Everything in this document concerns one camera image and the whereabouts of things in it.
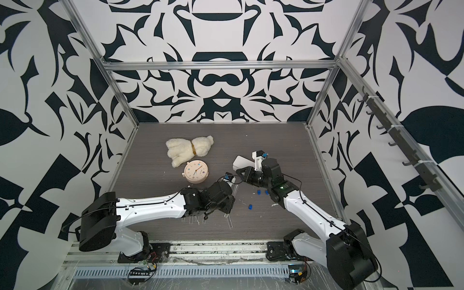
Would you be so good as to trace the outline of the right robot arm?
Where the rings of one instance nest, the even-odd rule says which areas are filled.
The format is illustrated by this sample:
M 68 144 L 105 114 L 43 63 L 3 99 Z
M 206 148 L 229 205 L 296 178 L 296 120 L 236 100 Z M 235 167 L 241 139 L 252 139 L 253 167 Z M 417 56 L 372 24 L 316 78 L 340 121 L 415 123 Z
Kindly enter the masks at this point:
M 252 186 L 265 188 L 271 199 L 303 221 L 315 234 L 295 230 L 285 237 L 290 252 L 324 266 L 343 290 L 353 290 L 368 282 L 372 274 L 381 274 L 366 233 L 357 223 L 346 224 L 331 216 L 306 197 L 296 178 L 282 173 L 274 158 L 248 160 L 237 156 L 233 170 Z

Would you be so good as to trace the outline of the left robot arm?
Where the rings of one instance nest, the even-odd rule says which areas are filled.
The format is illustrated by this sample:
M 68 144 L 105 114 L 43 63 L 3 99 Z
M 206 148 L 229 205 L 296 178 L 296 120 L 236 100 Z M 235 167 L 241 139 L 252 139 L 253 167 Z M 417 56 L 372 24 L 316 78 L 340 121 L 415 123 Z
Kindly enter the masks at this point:
M 215 211 L 232 211 L 238 185 L 234 178 L 220 179 L 210 187 L 184 187 L 179 192 L 154 198 L 117 198 L 107 192 L 90 204 L 79 218 L 79 251 L 118 252 L 129 262 L 149 257 L 148 234 L 129 227 L 160 219 L 196 217 L 208 219 Z

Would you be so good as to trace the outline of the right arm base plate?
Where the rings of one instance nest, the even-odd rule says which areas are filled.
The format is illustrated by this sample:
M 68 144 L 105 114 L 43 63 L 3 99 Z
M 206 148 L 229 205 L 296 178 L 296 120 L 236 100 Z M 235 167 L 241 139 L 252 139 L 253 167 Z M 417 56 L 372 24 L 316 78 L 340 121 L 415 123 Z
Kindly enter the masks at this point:
M 286 261 L 310 261 L 314 260 L 308 256 L 308 249 L 305 245 L 284 240 L 277 242 L 267 242 L 266 259 L 270 262 Z

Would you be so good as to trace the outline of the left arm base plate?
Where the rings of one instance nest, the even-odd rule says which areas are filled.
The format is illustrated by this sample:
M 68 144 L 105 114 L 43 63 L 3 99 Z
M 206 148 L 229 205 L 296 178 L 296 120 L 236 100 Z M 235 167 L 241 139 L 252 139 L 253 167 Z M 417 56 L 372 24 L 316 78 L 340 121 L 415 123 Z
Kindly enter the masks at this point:
M 171 243 L 161 242 L 161 243 L 151 243 L 147 249 L 143 249 L 140 253 L 133 256 L 125 256 L 123 253 L 119 254 L 117 263 L 127 264 L 127 263 L 139 263 L 139 262 L 149 262 L 149 263 L 158 263 L 165 262 L 170 256 L 170 247 Z

